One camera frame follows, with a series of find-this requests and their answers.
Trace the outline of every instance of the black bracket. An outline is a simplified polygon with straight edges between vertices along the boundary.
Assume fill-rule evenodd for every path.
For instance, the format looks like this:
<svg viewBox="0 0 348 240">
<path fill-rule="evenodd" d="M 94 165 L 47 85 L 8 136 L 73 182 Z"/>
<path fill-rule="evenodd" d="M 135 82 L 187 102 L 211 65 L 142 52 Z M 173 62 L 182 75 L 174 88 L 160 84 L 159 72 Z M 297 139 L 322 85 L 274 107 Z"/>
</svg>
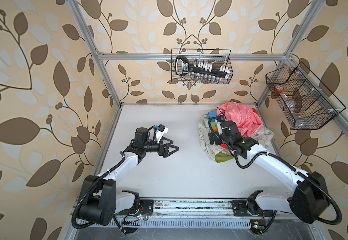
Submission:
<svg viewBox="0 0 348 240">
<path fill-rule="evenodd" d="M 246 203 L 246 200 L 231 201 L 231 208 L 233 209 L 235 217 L 252 217 L 252 215 L 247 213 L 247 210 L 249 208 Z M 274 214 L 272 210 L 262 210 L 262 212 L 264 212 L 265 217 L 272 217 L 272 215 Z"/>
</svg>

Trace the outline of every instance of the black cable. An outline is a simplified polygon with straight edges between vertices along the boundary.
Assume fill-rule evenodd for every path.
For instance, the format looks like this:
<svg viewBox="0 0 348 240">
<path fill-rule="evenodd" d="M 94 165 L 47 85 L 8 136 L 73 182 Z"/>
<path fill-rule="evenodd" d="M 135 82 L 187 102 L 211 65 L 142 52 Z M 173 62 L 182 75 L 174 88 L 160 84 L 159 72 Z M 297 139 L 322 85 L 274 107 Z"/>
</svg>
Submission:
<svg viewBox="0 0 348 240">
<path fill-rule="evenodd" d="M 71 217 L 71 225 L 76 228 L 76 229 L 81 229 L 81 228 L 86 228 L 89 227 L 91 225 L 94 224 L 94 222 L 87 222 L 84 224 L 78 224 L 76 222 L 76 219 L 78 217 L 78 213 L 79 210 L 81 209 L 82 206 L 82 202 L 83 200 L 86 198 L 86 196 L 92 191 L 92 189 L 94 189 L 95 187 L 97 187 L 98 183 L 100 183 L 100 181 L 102 179 L 104 179 L 105 176 L 109 175 L 112 171 L 114 171 L 115 169 L 117 169 L 121 164 L 123 164 L 123 162 L 125 161 L 125 155 L 123 152 L 120 152 L 120 154 L 123 156 L 122 160 L 119 161 L 119 163 L 117 163 L 114 167 L 112 167 L 109 171 L 105 172 L 104 174 L 102 174 L 99 178 L 97 178 L 92 184 L 91 186 L 87 189 L 87 191 L 78 199 L 77 205 L 73 211 L 73 215 Z"/>
<path fill-rule="evenodd" d="M 275 210 L 275 211 L 274 211 L 274 214 L 272 215 L 272 218 L 270 219 L 270 221 L 269 221 L 269 223 L 266 225 L 266 227 L 265 227 L 263 230 L 260 230 L 258 233 L 255 233 L 256 235 L 263 235 L 264 233 L 267 232 L 267 230 L 270 228 L 272 222 L 273 222 L 274 219 L 275 219 L 276 212 L 277 212 L 277 211 Z"/>
</svg>

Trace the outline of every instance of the pile of clothes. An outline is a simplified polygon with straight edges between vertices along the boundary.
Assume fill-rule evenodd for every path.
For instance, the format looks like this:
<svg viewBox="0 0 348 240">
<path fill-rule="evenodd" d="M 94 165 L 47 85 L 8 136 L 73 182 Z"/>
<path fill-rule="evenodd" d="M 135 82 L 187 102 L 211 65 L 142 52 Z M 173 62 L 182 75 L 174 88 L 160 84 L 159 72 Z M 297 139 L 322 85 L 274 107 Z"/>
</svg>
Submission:
<svg viewBox="0 0 348 240">
<path fill-rule="evenodd" d="M 198 123 L 200 145 L 212 160 L 216 162 L 225 162 L 234 158 L 229 150 L 222 145 L 211 145 L 208 138 L 210 132 L 208 126 L 209 118 L 220 115 L 223 116 L 225 121 L 234 121 L 242 137 L 252 137 L 266 148 L 271 145 L 271 139 L 274 133 L 263 126 L 263 122 L 256 109 L 242 103 L 225 103 L 217 109 L 213 109 L 209 113 L 203 115 Z M 216 123 L 214 121 L 211 123 L 211 126 L 213 129 L 215 128 L 214 131 L 218 131 L 216 130 Z"/>
</svg>

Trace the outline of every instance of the metal grate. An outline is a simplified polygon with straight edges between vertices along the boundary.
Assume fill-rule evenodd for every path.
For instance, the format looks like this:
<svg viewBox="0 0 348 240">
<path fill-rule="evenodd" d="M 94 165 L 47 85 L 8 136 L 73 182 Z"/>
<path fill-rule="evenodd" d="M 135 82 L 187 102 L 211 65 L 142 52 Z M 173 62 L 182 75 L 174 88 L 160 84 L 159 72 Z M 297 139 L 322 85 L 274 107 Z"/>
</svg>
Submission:
<svg viewBox="0 0 348 240">
<path fill-rule="evenodd" d="M 229 84 L 233 77 L 230 53 L 222 49 L 172 49 L 171 82 Z"/>
<path fill-rule="evenodd" d="M 294 67 L 283 67 L 266 74 L 266 84 L 282 108 L 293 129 L 317 130 L 346 107 L 302 62 Z M 319 80 L 315 87 L 305 76 L 311 73 Z M 324 97 L 332 96 L 341 105 L 333 106 Z"/>
<path fill-rule="evenodd" d="M 149 218 L 147 221 L 139 220 L 124 227 L 143 228 L 223 228 L 223 229 L 249 229 L 249 219 L 182 219 L 182 218 Z M 108 226 L 94 224 L 93 227 L 117 227 L 114 220 Z"/>
</svg>

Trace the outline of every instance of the red object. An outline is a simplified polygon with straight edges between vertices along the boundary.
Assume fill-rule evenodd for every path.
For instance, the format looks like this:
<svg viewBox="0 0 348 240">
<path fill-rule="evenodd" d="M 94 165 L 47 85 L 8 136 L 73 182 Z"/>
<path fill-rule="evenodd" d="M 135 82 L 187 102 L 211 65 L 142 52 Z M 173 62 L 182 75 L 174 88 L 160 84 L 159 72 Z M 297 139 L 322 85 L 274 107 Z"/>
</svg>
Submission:
<svg viewBox="0 0 348 240">
<path fill-rule="evenodd" d="M 259 114 L 246 104 L 225 103 L 217 109 L 216 114 L 219 116 L 221 113 L 224 114 L 226 121 L 236 123 L 242 137 L 252 137 L 263 125 Z"/>
</svg>

